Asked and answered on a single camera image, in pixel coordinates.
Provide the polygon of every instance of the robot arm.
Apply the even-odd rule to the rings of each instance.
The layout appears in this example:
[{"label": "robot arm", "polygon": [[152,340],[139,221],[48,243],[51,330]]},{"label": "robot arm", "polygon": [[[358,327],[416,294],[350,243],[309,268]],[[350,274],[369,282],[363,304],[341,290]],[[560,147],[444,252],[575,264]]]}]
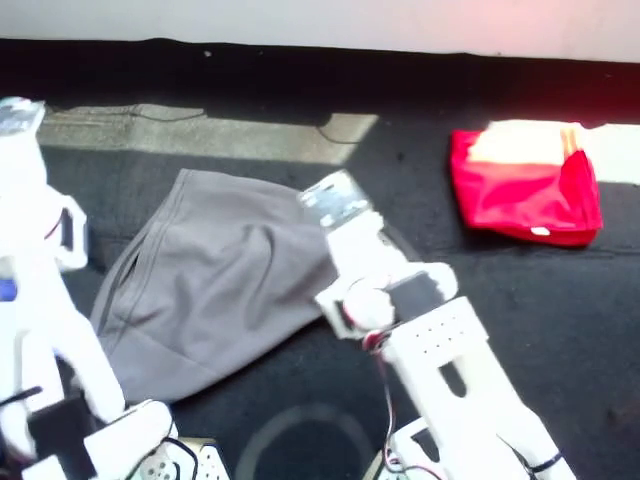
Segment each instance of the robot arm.
[{"label": "robot arm", "polygon": [[[362,340],[383,370],[385,363],[395,369],[421,416],[394,435],[390,427],[387,469],[412,479],[575,480],[541,420],[509,382],[469,301],[454,299],[458,285],[451,268],[409,262],[344,171],[300,200],[327,230],[340,274],[317,302],[339,338]],[[464,394],[452,391],[445,367],[456,371]],[[414,441],[423,430],[439,461]],[[400,469],[390,465],[387,447]]]},{"label": "robot arm", "polygon": [[[127,477],[177,432],[166,405],[125,411],[122,390],[89,321],[60,276],[87,261],[85,221],[47,185],[35,139],[44,106],[0,102],[0,431],[25,479]],[[81,393],[65,395],[56,363]]]}]

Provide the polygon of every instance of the gray fabric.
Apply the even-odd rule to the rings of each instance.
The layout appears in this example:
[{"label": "gray fabric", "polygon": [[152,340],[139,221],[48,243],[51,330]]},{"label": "gray fabric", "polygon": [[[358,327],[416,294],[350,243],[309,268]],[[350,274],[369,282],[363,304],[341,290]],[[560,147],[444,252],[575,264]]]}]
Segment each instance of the gray fabric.
[{"label": "gray fabric", "polygon": [[297,192],[182,170],[98,294],[91,322],[128,401],[175,401],[320,316],[336,277]]}]

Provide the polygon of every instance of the dark floor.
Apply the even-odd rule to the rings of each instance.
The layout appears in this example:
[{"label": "dark floor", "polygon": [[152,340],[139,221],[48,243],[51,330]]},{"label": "dark floor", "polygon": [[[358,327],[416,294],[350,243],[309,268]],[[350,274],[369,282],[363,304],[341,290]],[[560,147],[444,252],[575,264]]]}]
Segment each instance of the dark floor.
[{"label": "dark floor", "polygon": [[[522,398],[546,421],[582,480],[640,478],[640,416],[605,413],[640,396],[640,190],[601,184],[605,229],[584,251],[464,230],[447,172],[449,133],[503,118],[593,126],[640,123],[640,67],[169,42],[0,42],[0,94],[60,107],[136,102],[206,107],[214,117],[322,125],[333,112],[380,118],[346,167],[428,260],[452,264],[462,292]],[[51,183],[76,197],[95,231],[90,268],[68,277],[88,313],[115,256],[181,167],[298,188],[336,167],[138,151],[46,148]],[[401,423],[411,407],[397,394]],[[370,360],[323,322],[234,377],[174,406],[182,433],[215,436],[231,467],[260,426],[292,406],[328,404],[355,419],[371,453],[386,413]],[[357,479],[358,450],[324,424],[277,440],[257,479]],[[491,478],[478,472],[478,478]]]}]

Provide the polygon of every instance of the white wall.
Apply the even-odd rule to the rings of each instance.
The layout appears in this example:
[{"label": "white wall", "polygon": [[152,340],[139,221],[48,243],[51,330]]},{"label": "white wall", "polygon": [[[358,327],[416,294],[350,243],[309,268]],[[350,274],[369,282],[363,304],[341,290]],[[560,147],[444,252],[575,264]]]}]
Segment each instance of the white wall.
[{"label": "white wall", "polygon": [[640,62],[634,0],[0,0],[0,37]]}]

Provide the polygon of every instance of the cable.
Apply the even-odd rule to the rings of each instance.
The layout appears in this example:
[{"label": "cable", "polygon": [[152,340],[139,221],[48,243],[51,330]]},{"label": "cable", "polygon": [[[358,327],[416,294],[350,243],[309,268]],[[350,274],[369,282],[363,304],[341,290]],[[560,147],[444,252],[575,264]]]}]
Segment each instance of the cable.
[{"label": "cable", "polygon": [[360,141],[350,142],[348,140],[336,140],[335,138],[331,138],[324,130],[322,130],[322,127],[316,126],[316,130],[322,136],[322,138],[324,138],[329,143],[334,143],[336,145],[358,145],[360,143]]},{"label": "cable", "polygon": [[376,359],[376,364],[378,365],[378,370],[380,372],[380,377],[382,378],[382,384],[383,384],[383,387],[384,387],[384,397],[385,397],[385,400],[386,400],[386,403],[387,403],[387,412],[389,414],[389,425],[387,427],[387,434],[385,435],[383,452],[382,452],[382,459],[384,461],[385,468],[389,472],[394,473],[394,474],[398,474],[398,475],[407,473],[407,472],[409,472],[411,470],[420,470],[420,471],[423,471],[423,472],[426,472],[426,473],[430,474],[436,480],[443,480],[443,478],[440,475],[438,475],[436,472],[434,472],[430,468],[425,467],[423,465],[410,465],[408,467],[402,467],[400,469],[397,469],[397,468],[392,466],[393,462],[389,458],[389,452],[391,451],[391,447],[390,447],[391,435],[393,435],[393,432],[395,430],[396,415],[395,415],[395,412],[394,412],[394,409],[393,409],[393,400],[391,398],[391,388],[389,387],[389,379],[387,377],[387,369],[385,367],[384,360],[382,358],[380,350],[379,349],[373,350],[373,356]]},{"label": "cable", "polygon": [[[165,435],[165,437],[160,441],[160,445],[162,445],[165,442],[170,443],[182,449],[184,452],[186,452],[193,460],[193,474],[191,475],[191,480],[196,480],[198,476],[198,465],[199,465],[198,457],[196,456],[195,453],[193,453],[193,451],[189,447],[187,447],[180,440],[176,440],[175,438],[171,438],[169,436],[171,434],[171,430],[173,430],[174,425],[175,425],[175,422],[171,420],[171,425],[169,426],[169,429],[167,430],[167,434]],[[144,462],[150,455],[153,455],[155,451],[156,449],[152,450],[149,454],[142,457],[140,461],[136,463],[133,466],[133,468],[129,471],[129,473],[124,477],[124,480],[131,480],[133,476],[136,474],[136,472],[138,471],[138,469],[140,468],[140,465],[142,465],[142,462]],[[178,471],[177,480],[180,480],[180,469],[177,469],[177,471]]]},{"label": "cable", "polygon": [[[70,110],[63,110],[61,108],[56,108],[51,105],[47,106],[53,113],[62,113],[62,114],[72,114]],[[175,123],[175,122],[183,122],[185,120],[195,120],[196,118],[206,116],[205,112],[194,113],[192,115],[186,115],[184,117],[177,118],[158,118],[151,117],[149,115],[145,115],[144,113],[138,112],[92,112],[89,115],[95,115],[99,117],[132,117],[132,118],[142,118],[144,120],[150,120],[152,122],[160,122],[160,123]]]},{"label": "cable", "polygon": [[10,403],[26,400],[27,398],[33,397],[34,395],[37,395],[39,393],[42,393],[42,387],[40,386],[28,388],[26,390],[23,390],[22,392],[16,393],[15,395],[7,398],[6,400],[2,400],[0,402],[0,408],[5,407]]}]

